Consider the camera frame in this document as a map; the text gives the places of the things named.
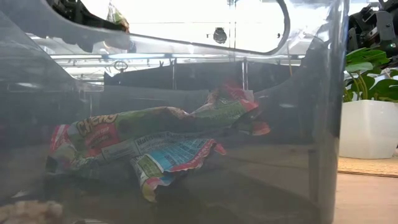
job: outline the potted plant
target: potted plant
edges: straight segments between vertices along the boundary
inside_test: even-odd
[[[376,82],[370,74],[380,74],[389,63],[386,53],[358,49],[346,56],[343,109],[341,115],[340,156],[357,159],[385,159],[398,143],[398,75]]]

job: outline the white planter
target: white planter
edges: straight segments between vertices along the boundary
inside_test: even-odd
[[[343,103],[341,157],[391,158],[398,144],[398,104],[373,100]]]

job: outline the clear plastic container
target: clear plastic container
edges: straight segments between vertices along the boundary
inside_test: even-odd
[[[348,1],[130,2],[132,34],[0,1],[0,205],[56,201],[64,223],[332,223]]]

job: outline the black machine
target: black machine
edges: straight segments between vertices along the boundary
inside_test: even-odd
[[[398,58],[398,1],[372,2],[349,17],[347,52],[375,47],[387,53],[392,63]]]

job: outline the woven mat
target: woven mat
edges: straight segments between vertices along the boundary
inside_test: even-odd
[[[338,172],[345,174],[398,177],[398,157],[391,159],[338,159]]]

